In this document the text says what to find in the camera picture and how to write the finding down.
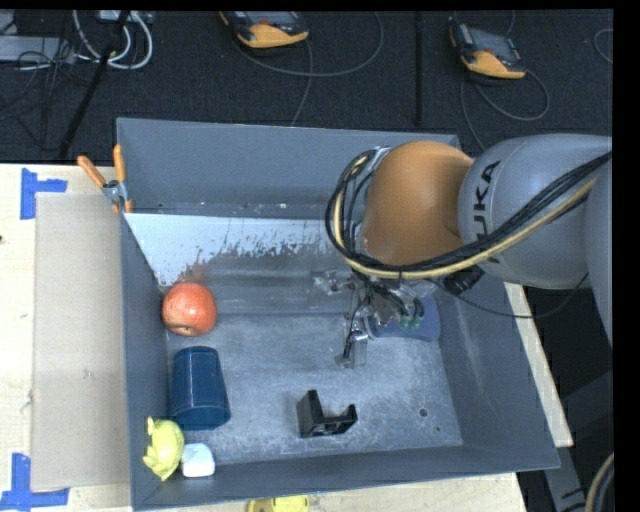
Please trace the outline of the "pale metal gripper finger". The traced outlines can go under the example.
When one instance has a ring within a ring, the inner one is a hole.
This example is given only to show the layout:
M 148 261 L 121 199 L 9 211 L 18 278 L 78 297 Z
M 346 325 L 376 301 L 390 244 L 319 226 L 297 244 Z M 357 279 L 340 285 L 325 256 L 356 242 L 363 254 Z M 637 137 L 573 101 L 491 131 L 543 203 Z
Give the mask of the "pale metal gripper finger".
M 346 271 L 329 269 L 314 271 L 311 276 L 311 288 L 319 294 L 333 296 L 353 290 L 351 274 Z
M 360 368 L 367 364 L 367 349 L 370 337 L 361 329 L 352 329 L 346 336 L 343 349 L 335 357 L 343 368 Z

